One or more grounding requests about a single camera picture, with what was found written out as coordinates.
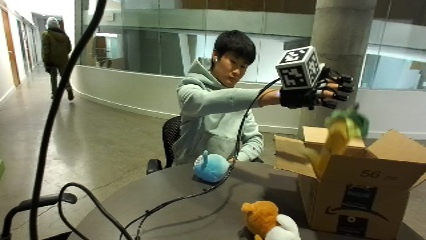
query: cardboard box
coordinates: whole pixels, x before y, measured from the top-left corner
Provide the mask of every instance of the cardboard box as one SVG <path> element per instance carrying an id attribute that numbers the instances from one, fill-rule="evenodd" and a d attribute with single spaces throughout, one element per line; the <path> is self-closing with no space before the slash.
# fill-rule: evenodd
<path id="1" fill-rule="evenodd" d="M 398 235 L 410 190 L 426 180 L 426 148 L 391 130 L 365 148 L 351 141 L 333 155 L 317 179 L 304 148 L 320 149 L 324 128 L 304 128 L 305 141 L 276 136 L 276 168 L 298 173 L 298 186 L 314 230 L 371 239 Z"/>

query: wire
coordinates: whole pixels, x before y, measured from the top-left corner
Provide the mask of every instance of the wire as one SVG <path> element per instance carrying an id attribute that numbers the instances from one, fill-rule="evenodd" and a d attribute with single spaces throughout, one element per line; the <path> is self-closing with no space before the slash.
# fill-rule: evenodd
<path id="1" fill-rule="evenodd" d="M 93 193 L 91 192 L 91 190 L 84 187 L 81 184 L 79 183 L 67 183 L 65 186 L 61 188 L 61 191 L 59 193 L 59 198 L 63 199 L 63 195 L 64 192 L 67 190 L 68 187 L 77 187 L 80 188 L 85 194 L 88 194 L 89 198 L 92 199 L 99 211 L 103 213 L 103 215 L 108 218 L 109 222 L 112 222 L 112 224 L 118 228 L 121 235 L 125 236 L 126 240 L 133 240 L 130 234 L 128 233 L 128 231 L 125 230 L 125 228 L 122 227 L 122 225 L 120 224 L 120 222 L 115 219 L 115 217 L 108 213 L 107 209 L 104 208 L 103 204 L 99 202 L 97 198 L 95 197 Z M 64 215 L 63 212 L 63 201 L 59 201 L 57 203 L 57 208 L 59 208 L 59 215 L 61 217 L 63 222 L 65 223 L 67 227 L 73 231 L 73 233 L 76 233 L 79 235 L 79 237 L 84 240 L 89 240 L 83 233 L 71 225 L 71 223 L 68 222 L 68 219 Z"/>
<path id="2" fill-rule="evenodd" d="M 91 40 L 91 37 L 95 33 L 95 30 L 99 26 L 99 23 L 101 21 L 103 15 L 104 15 L 104 9 L 107 5 L 107 0 L 99 0 L 96 5 L 96 10 L 93 14 L 92 21 L 89 23 L 89 26 L 79 40 L 79 43 L 76 45 L 76 48 L 71 54 L 69 61 L 65 67 L 65 71 L 61 77 L 61 81 L 59 83 L 59 87 L 55 93 L 53 102 L 51 106 L 51 110 L 48 113 L 48 118 L 45 122 L 43 137 L 41 137 L 41 145 L 40 145 L 40 154 L 39 154 L 39 163 L 37 163 L 37 171 L 36 171 L 36 179 L 35 179 L 35 186 L 33 186 L 33 192 L 32 192 L 32 207 L 29 210 L 29 237 L 31 240 L 37 240 L 37 206 L 40 202 L 40 192 L 41 192 L 41 185 L 43 185 L 43 175 L 44 175 L 44 168 L 45 168 L 45 162 L 47 162 L 47 152 L 49 147 L 49 138 L 55 123 L 55 116 L 59 110 L 63 94 L 65 91 L 67 84 L 69 82 L 69 76 L 72 69 L 77 63 L 80 54 L 84 50 L 84 47 L 87 43 Z"/>
<path id="3" fill-rule="evenodd" d="M 128 228 L 130 227 L 130 225 L 132 225 L 134 222 L 137 222 L 137 220 L 142 219 L 141 222 L 140 222 L 140 224 L 138 224 L 138 227 L 137 227 L 137 236 L 136 236 L 134 239 L 136 239 L 136 240 L 140 239 L 140 229 L 141 229 L 141 227 L 142 227 L 142 224 L 144 224 L 146 218 L 148 218 L 152 214 L 154 214 L 154 213 L 156 213 L 157 211 L 160 211 L 162 208 L 165 208 L 166 206 L 169 206 L 172 203 L 176 203 L 176 202 L 178 202 L 178 201 L 181 201 L 181 200 L 185 200 L 185 199 L 189 199 L 189 198 L 198 197 L 198 196 L 201 196 L 201 195 L 208 194 L 209 192 L 212 192 L 216 188 L 218 188 L 218 187 L 226 182 L 226 179 L 228 179 L 228 177 L 229 177 L 229 175 L 230 175 L 230 172 L 232 172 L 233 168 L 234 168 L 234 163 L 232 163 L 232 164 L 229 165 L 226 174 L 225 174 L 224 178 L 218 181 L 218 183 L 214 184 L 210 188 L 204 189 L 202 192 L 196 193 L 196 194 L 192 194 L 192 195 L 188 195 L 188 196 L 184 196 L 184 197 L 174 198 L 174 199 L 172 199 L 170 201 L 160 204 L 160 205 L 158 205 L 157 207 L 154 207 L 152 210 L 146 210 L 145 214 L 144 214 L 142 216 L 137 217 L 137 218 L 125 226 L 125 228 L 124 228 L 124 229 L 128 229 Z"/>
<path id="4" fill-rule="evenodd" d="M 240 129 L 238 129 L 238 134 L 237 134 L 237 142 L 236 142 L 236 150 L 234 150 L 234 159 L 237 159 L 237 155 L 238 155 L 238 152 L 241 150 L 241 137 L 242 137 L 242 127 L 244 127 L 244 122 L 245 122 L 245 119 L 249 115 L 249 111 L 253 107 L 253 104 L 256 103 L 258 97 L 262 95 L 262 93 L 266 91 L 268 88 L 270 88 L 272 85 L 274 85 L 277 82 L 280 81 L 280 78 L 277 78 L 276 80 L 273 80 L 270 83 L 268 83 L 265 85 L 265 87 L 258 91 L 258 94 L 256 96 L 256 98 L 253 99 L 253 102 L 250 103 L 249 107 L 248 107 L 248 110 L 244 114 L 244 117 L 242 117 L 242 120 L 241 120 L 241 124 L 240 124 Z"/>
<path id="5" fill-rule="evenodd" d="M 244 126 L 245 119 L 246 119 L 246 117 L 248 117 L 248 115 L 249 115 L 249 111 L 250 111 L 250 109 L 252 109 L 252 107 L 253 107 L 253 104 L 256 103 L 258 97 L 262 95 L 262 93 L 266 91 L 266 89 L 270 88 L 270 86 L 272 86 L 276 82 L 278 82 L 278 81 L 280 81 L 280 78 L 266 84 L 266 86 L 260 90 L 256 98 L 253 99 L 253 101 L 252 101 L 252 103 L 250 103 L 250 105 L 249 105 L 249 107 L 248 107 L 248 110 L 246 110 L 246 112 L 245 112 L 245 114 L 244 114 L 244 116 L 242 116 L 242 120 L 241 120 L 241 124 L 240 124 L 240 129 L 238 129 L 238 134 L 237 134 L 237 142 L 236 142 L 236 151 L 234 151 L 236 154 L 234 154 L 234 155 L 237 155 L 237 153 L 240 152 L 240 141 L 241 141 L 241 135 L 242 135 L 242 126 Z M 229 165 L 229 168 L 228 168 L 228 171 L 226 171 L 226 174 L 225 174 L 224 178 L 222 178 L 222 179 L 220 180 L 220 182 L 218 182 L 216 185 L 213 185 L 210 188 L 208 188 L 206 190 L 204 190 L 204 191 L 200 192 L 200 193 L 196 193 L 196 194 L 192 194 L 192 195 L 188 195 L 188 196 L 176 198 L 176 199 L 173 199 L 173 200 L 170 200 L 170 201 L 160 204 L 160 205 L 158 205 L 157 207 L 154 207 L 152 210 L 148 210 L 144 215 L 141 215 L 140 217 L 137 217 L 134 220 L 132 220 L 132 221 L 128 223 L 128 225 L 126 225 L 125 228 L 124 228 L 125 230 L 133 225 L 133 223 L 136 223 L 138 220 L 141 220 L 141 222 L 140 222 L 140 224 L 138 224 L 138 226 L 137 226 L 137 234 L 136 234 L 134 240 L 140 240 L 140 239 L 141 239 L 141 237 L 140 237 L 141 227 L 142 227 L 142 224 L 144 224 L 146 218 L 148 218 L 152 214 L 154 214 L 157 211 L 160 211 L 162 208 L 165 208 L 168 205 L 170 205 L 172 203 L 178 202 L 178 201 L 181 201 L 181 200 L 184 200 L 184 199 L 189 199 L 189 198 L 198 197 L 198 196 L 201 196 L 201 195 L 212 192 L 216 188 L 218 188 L 218 187 L 225 183 L 225 181 L 228 180 L 228 177 L 229 177 L 229 175 L 230 175 L 230 172 L 232 172 L 232 170 L 233 170 L 233 168 L 234 168 L 234 164 L 236 164 L 236 163 L 233 162 L 233 163 Z"/>

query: black glove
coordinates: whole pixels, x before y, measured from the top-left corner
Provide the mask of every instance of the black glove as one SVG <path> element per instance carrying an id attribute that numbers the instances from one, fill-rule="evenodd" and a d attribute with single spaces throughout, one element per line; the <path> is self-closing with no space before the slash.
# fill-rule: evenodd
<path id="1" fill-rule="evenodd" d="M 347 101 L 349 96 L 339 92 L 350 93 L 354 91 L 354 87 L 347 85 L 351 81 L 350 76 L 339 75 L 329 68 L 322 68 L 318 80 L 312 88 L 280 90 L 281 106 L 290 109 L 308 107 L 309 110 L 313 110 L 314 106 L 335 109 L 337 102 L 326 99 Z"/>

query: blue plush ball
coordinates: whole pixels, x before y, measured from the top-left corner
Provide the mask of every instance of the blue plush ball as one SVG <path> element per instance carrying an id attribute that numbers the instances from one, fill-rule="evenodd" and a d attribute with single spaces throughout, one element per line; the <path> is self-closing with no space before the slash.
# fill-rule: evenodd
<path id="1" fill-rule="evenodd" d="M 212 183 L 224 178 L 228 168 L 228 160 L 218 154 L 209 154 L 208 151 L 204 151 L 194 163 L 197 177 Z"/>

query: black office chair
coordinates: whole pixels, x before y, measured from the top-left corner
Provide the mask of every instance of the black office chair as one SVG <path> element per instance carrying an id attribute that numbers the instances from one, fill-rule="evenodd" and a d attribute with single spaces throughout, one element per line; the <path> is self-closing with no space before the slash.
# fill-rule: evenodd
<path id="1" fill-rule="evenodd" d="M 40 197 L 39 201 L 39 208 L 47 207 L 57 204 L 59 201 L 68 202 L 71 204 L 75 204 L 77 202 L 77 197 L 72 193 L 64 193 L 63 199 L 59 198 L 59 194 L 47 195 Z M 0 240 L 11 240 L 12 239 L 12 220 L 17 213 L 28 211 L 32 206 L 32 200 L 28 199 L 23 201 L 12 210 L 8 212 L 8 214 L 4 217 L 4 223 L 3 223 L 3 230 L 0 234 Z M 68 236 L 71 235 L 71 232 L 61 233 L 53 237 L 45 238 L 44 240 L 65 240 L 68 239 Z"/>
<path id="2" fill-rule="evenodd" d="M 158 159 L 149 159 L 146 166 L 146 175 L 172 167 L 174 161 L 173 144 L 181 136 L 181 117 L 170 118 L 162 125 L 162 146 L 165 154 L 165 166 L 162 167 Z"/>

